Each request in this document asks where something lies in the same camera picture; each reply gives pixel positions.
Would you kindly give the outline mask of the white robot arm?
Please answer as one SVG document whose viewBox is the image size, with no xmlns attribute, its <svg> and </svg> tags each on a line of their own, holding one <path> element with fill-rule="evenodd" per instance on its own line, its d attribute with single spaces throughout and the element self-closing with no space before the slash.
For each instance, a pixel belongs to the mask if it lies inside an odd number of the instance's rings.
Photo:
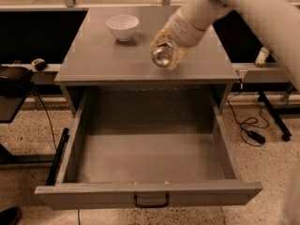
<svg viewBox="0 0 300 225">
<path fill-rule="evenodd" d="M 286 0 L 187 0 L 151 42 L 153 62 L 176 68 L 207 28 L 233 10 L 300 89 L 300 10 Z"/>
</svg>

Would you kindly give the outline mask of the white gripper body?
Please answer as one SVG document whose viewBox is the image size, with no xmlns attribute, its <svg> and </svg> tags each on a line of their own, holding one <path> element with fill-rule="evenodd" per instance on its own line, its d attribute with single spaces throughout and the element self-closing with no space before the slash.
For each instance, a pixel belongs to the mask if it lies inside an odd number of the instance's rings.
<svg viewBox="0 0 300 225">
<path fill-rule="evenodd" d="M 169 34 L 172 41 L 180 47 L 194 47 L 199 44 L 206 30 L 197 29 L 188 22 L 179 8 L 168 20 Z"/>
</svg>

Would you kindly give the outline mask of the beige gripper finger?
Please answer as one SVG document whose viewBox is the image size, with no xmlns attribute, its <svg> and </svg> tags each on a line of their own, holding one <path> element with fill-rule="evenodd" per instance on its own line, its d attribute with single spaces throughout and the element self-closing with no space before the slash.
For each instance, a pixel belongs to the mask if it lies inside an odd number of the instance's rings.
<svg viewBox="0 0 300 225">
<path fill-rule="evenodd" d="M 170 42 L 171 40 L 172 39 L 169 34 L 169 25 L 166 23 L 163 26 L 163 28 L 157 33 L 153 41 L 150 43 L 149 48 L 153 50 L 156 48 L 156 46 L 165 42 Z"/>
<path fill-rule="evenodd" d="M 175 46 L 172 53 L 172 61 L 171 64 L 168 66 L 169 70 L 173 70 L 179 66 L 181 61 L 187 56 L 189 53 L 190 48 Z"/>
</svg>

